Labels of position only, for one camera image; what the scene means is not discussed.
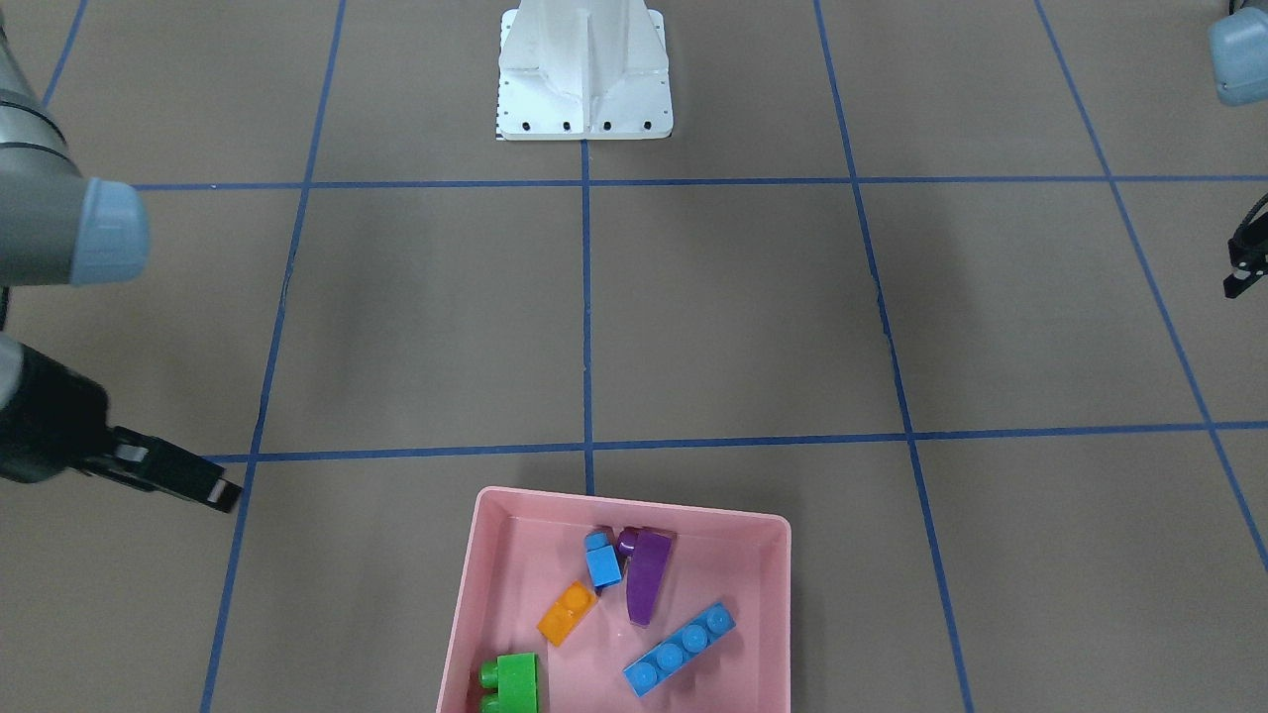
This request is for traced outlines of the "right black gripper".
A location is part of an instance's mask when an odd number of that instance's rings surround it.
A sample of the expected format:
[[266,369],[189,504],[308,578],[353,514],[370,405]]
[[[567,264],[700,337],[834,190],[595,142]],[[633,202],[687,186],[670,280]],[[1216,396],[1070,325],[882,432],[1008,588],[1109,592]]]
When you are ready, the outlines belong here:
[[20,343],[1,344],[1,474],[41,483],[82,466],[142,492],[232,513],[242,487],[222,466],[171,442],[108,425],[96,382]]

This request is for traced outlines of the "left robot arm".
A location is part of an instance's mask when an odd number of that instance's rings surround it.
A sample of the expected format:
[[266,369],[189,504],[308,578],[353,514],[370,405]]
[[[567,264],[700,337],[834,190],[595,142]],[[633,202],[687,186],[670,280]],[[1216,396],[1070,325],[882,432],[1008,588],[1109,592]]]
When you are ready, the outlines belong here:
[[[1208,46],[1219,101],[1244,107],[1267,99],[1267,4],[1230,1],[1227,16],[1208,28]],[[1265,278],[1267,195],[1241,217],[1227,239],[1230,275],[1224,297],[1235,299]]]

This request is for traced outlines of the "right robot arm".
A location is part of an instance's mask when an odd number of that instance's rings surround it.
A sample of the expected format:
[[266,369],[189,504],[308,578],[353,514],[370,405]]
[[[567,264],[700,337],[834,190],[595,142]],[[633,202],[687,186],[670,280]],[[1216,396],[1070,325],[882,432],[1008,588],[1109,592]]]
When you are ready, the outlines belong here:
[[[1,283],[86,287],[132,280],[150,260],[150,214],[126,181],[82,176],[63,131],[9,47],[1,49]],[[95,381],[3,337],[1,472],[41,483],[76,469],[219,513],[242,488],[222,466],[109,421]]]

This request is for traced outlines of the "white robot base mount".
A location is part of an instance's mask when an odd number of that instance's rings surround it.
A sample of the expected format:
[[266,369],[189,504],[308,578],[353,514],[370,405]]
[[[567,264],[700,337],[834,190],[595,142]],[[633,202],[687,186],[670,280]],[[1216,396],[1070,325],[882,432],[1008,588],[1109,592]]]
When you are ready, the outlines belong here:
[[643,1],[521,1],[500,22],[495,138],[664,140],[675,131],[670,42]]

